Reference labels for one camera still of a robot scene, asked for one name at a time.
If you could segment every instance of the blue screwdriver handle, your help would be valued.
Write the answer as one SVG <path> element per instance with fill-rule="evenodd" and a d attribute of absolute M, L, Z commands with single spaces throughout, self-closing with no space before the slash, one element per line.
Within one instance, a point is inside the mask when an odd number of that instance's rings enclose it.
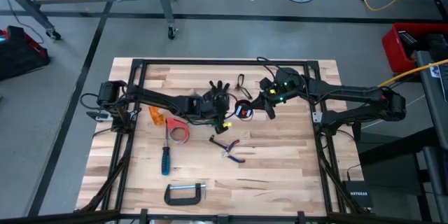
<path fill-rule="evenodd" d="M 162 148 L 162 175 L 169 174 L 169 147 L 165 146 Z"/>

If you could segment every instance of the wire cutters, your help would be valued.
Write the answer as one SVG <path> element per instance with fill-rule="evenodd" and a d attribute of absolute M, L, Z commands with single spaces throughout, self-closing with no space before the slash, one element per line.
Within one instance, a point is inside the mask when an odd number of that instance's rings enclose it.
<path fill-rule="evenodd" d="M 239 143 L 239 140 L 235 140 L 233 141 L 229 146 L 224 146 L 220 143 L 218 143 L 217 141 L 214 140 L 215 135 L 211 135 L 209 138 L 209 141 L 216 144 L 217 146 L 223 148 L 225 150 L 225 152 L 223 153 L 223 158 L 230 158 L 231 160 L 237 162 L 237 163 L 244 163 L 245 159 L 238 159 L 232 155 L 229 155 L 229 152 L 233 149 L 233 147 L 235 146 L 235 144 Z"/>

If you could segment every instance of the concrete floor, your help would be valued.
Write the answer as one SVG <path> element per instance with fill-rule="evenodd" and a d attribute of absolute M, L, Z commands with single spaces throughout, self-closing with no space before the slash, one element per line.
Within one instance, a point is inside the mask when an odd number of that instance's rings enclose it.
<path fill-rule="evenodd" d="M 382 6 L 390 0 L 369 1 L 372 6 Z M 443 1 L 448 8 L 448 0 Z M 99 12 L 103 8 L 104 3 L 42 6 L 44 11 Z M 8 9 L 5 0 L 0 0 L 0 9 Z M 178 0 L 173 9 L 175 13 L 197 14 L 440 19 L 433 0 L 400 0 L 382 12 L 366 10 L 359 0 Z M 159 13 L 161 8 L 156 1 L 130 1 L 115 3 L 112 12 Z M 0 83 L 4 96 L 0 103 L 0 218 L 26 214 L 99 21 L 50 17 L 64 39 L 52 42 L 32 18 L 19 18 L 43 35 L 52 63 Z M 114 57 L 332 59 L 337 60 L 344 85 L 377 85 L 392 74 L 381 43 L 391 28 L 389 24 L 234 20 L 177 20 L 176 24 L 180 34 L 170 41 L 164 20 L 108 19 L 83 92 L 98 91 L 99 84 L 109 76 Z M 0 27 L 7 25 L 18 23 L 14 17 L 2 16 Z M 401 85 L 397 91 L 408 101 L 423 94 L 421 85 L 412 83 Z M 408 108 L 405 120 L 379 123 L 364 132 L 406 136 L 431 125 L 427 110 L 426 100 L 420 99 Z M 94 130 L 95 122 L 78 106 L 41 214 L 73 211 Z M 393 172 L 382 176 L 381 171 L 389 168 L 368 168 L 364 173 L 366 177 L 384 177 L 389 185 L 398 179 Z M 399 184 L 406 184 L 410 176 L 401 175 Z M 372 191 L 379 215 L 419 218 L 415 196 L 392 188 L 375 187 Z"/>

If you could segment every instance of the cart wheel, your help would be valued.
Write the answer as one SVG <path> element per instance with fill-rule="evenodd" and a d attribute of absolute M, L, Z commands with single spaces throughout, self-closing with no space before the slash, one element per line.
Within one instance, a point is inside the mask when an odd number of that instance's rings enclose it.
<path fill-rule="evenodd" d="M 61 40 L 61 34 L 58 34 L 56 31 L 52 31 L 51 33 L 46 31 L 45 34 L 52 40 Z"/>
<path fill-rule="evenodd" d="M 173 27 L 168 27 L 168 38 L 173 40 L 176 38 L 178 29 L 173 29 Z"/>

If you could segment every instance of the wooden tabletop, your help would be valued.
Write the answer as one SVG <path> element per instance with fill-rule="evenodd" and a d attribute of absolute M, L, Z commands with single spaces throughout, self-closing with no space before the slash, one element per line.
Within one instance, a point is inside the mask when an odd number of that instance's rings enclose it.
<path fill-rule="evenodd" d="M 115 58 L 109 79 L 127 81 L 131 62 L 132 58 Z M 340 84 L 336 61 L 319 60 L 319 64 L 324 81 Z M 303 72 L 301 66 L 293 68 Z M 258 81 L 264 77 L 272 78 L 262 66 L 176 65 L 173 61 L 173 64 L 148 66 L 144 87 L 167 95 L 202 95 L 209 89 L 210 80 L 222 80 L 230 83 L 232 94 L 244 99 L 242 93 L 233 89 L 239 74 L 245 74 L 243 86 L 253 97 L 257 97 L 260 91 Z M 327 106 L 328 110 L 347 109 L 344 101 L 327 101 Z M 212 127 L 191 125 L 188 142 L 183 145 L 169 142 L 169 176 L 160 173 L 165 126 L 155 126 L 148 107 L 141 105 L 141 108 L 127 174 L 123 213 L 138 214 L 140 209 L 148 209 L 152 214 L 295 216 L 297 211 L 304 211 L 306 216 L 326 216 L 311 116 L 305 100 L 295 98 L 279 104 L 273 120 L 264 111 L 256 111 L 251 122 L 232 117 L 229 119 L 231 128 L 219 135 Z M 172 116 L 167 111 L 161 112 Z M 99 123 L 97 131 L 110 126 L 107 122 Z M 341 130 L 351 134 L 348 127 Z M 212 134 L 216 135 L 215 140 L 225 145 L 239 139 L 241 142 L 234 147 L 232 154 L 245 158 L 246 162 L 238 164 L 222 158 L 222 149 L 208 142 Z M 115 137 L 115 133 L 107 132 L 93 139 L 77 208 L 85 206 L 105 182 Z M 338 133 L 333 139 L 339 173 L 345 179 L 347 169 L 359 164 L 356 145 L 350 136 L 343 133 Z M 351 169 L 350 176 L 353 180 L 363 180 L 361 167 Z M 202 198 L 198 205 L 165 204 L 167 184 L 182 186 L 194 183 L 206 184 L 206 199 Z M 111 207 L 116 199 L 116 185 Z M 334 186 L 331 182 L 329 186 L 332 204 L 337 209 Z M 172 194 L 173 197 L 193 195 L 194 190 L 175 190 Z"/>

